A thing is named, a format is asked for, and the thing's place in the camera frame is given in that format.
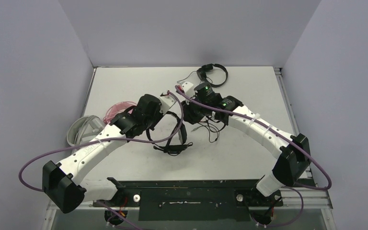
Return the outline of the black headset with microphone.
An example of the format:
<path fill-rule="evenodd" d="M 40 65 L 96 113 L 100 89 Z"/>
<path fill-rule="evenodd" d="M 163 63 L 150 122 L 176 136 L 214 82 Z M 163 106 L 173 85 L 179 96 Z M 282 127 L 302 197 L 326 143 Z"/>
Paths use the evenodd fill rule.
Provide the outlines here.
<path fill-rule="evenodd" d="M 181 118 L 174 112 L 168 111 L 168 115 L 171 115 L 176 120 L 176 125 L 173 128 L 169 138 L 166 140 L 166 144 L 164 146 L 160 146 L 158 143 L 153 143 L 153 148 L 155 150 L 162 151 L 167 153 L 170 156 L 177 156 L 181 154 L 183 151 L 188 149 L 189 147 L 193 146 L 193 142 L 187 142 L 187 130 L 184 123 L 179 126 L 181 122 Z M 209 143 L 214 143 L 218 141 L 220 132 L 226 127 L 223 125 L 222 128 L 218 128 L 216 125 L 210 123 L 211 119 L 207 117 L 206 121 L 198 122 L 199 126 L 194 128 L 192 132 L 204 127 L 208 131 L 208 141 Z M 179 145 L 172 145 L 172 139 L 174 136 L 178 135 L 180 144 Z"/>

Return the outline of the white grey gaming headset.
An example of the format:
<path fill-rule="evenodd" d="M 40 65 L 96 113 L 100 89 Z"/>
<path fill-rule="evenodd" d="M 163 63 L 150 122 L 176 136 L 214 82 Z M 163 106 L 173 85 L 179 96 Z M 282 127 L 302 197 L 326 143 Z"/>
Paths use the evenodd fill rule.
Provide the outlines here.
<path fill-rule="evenodd" d="M 104 127 L 103 120 L 95 115 L 81 117 L 67 131 L 66 141 L 70 146 L 89 142 L 99 135 Z"/>

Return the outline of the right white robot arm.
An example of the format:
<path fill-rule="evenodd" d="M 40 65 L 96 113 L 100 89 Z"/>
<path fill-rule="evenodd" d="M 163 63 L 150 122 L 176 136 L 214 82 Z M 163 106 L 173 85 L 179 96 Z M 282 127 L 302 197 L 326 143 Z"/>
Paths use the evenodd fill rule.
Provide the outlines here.
<path fill-rule="evenodd" d="M 274 167 L 253 187 L 252 199 L 264 205 L 271 195 L 284 186 L 294 186 L 311 164 L 308 139 L 294 136 L 266 122 L 233 96 L 221 96 L 208 83 L 197 86 L 184 82 L 176 87 L 182 102 L 184 120 L 197 123 L 212 118 L 237 129 L 261 144 L 276 159 Z"/>

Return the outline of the pink headset with cable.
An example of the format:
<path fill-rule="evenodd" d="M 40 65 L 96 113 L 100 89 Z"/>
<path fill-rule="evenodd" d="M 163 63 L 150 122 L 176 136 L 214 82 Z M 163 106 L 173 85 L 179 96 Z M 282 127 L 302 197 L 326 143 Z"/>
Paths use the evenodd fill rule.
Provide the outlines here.
<path fill-rule="evenodd" d="M 105 124 L 109 124 L 110 121 L 114 118 L 114 116 L 120 112 L 123 112 L 127 108 L 137 105 L 135 102 L 132 101 L 124 101 L 124 102 L 118 102 L 114 105 L 112 105 L 105 113 L 105 116 L 103 118 L 103 122 Z"/>

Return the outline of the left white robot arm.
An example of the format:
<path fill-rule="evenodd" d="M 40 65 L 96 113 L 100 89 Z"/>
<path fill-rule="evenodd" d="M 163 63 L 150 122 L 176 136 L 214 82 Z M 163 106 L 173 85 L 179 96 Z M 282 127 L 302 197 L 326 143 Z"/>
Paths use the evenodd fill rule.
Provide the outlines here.
<path fill-rule="evenodd" d="M 163 118 L 176 100 L 169 95 L 145 94 L 129 112 L 118 113 L 104 129 L 82 148 L 58 163 L 43 166 L 43 192 L 63 213 L 70 213 L 81 203 L 106 200 L 112 206 L 124 201 L 124 192 L 113 179 L 88 180 L 86 175 L 111 152 Z"/>

